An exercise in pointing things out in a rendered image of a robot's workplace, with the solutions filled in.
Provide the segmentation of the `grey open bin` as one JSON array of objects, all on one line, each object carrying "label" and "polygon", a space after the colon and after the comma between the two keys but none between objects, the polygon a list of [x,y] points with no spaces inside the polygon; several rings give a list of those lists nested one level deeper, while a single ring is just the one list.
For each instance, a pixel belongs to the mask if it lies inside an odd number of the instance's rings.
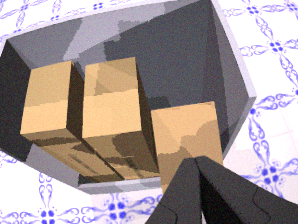
[{"label": "grey open bin", "polygon": [[88,194],[161,189],[160,176],[93,183],[21,136],[32,69],[72,60],[86,65],[136,56],[154,109],[214,101],[222,159],[257,92],[218,0],[141,0],[25,28],[0,44],[0,152]]}]

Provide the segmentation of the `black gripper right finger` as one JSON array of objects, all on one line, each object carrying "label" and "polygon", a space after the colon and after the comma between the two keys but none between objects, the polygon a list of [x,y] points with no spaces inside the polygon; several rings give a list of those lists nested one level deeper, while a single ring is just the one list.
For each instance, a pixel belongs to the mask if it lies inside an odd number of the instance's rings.
[{"label": "black gripper right finger", "polygon": [[298,204],[197,156],[206,224],[298,224]]}]

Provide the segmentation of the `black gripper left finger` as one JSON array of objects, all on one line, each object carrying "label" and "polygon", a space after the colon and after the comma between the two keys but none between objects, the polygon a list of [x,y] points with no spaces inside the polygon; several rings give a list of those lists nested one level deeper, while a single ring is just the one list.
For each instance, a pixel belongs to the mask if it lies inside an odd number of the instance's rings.
[{"label": "black gripper left finger", "polygon": [[194,157],[186,157],[145,224],[202,224],[201,176]]}]

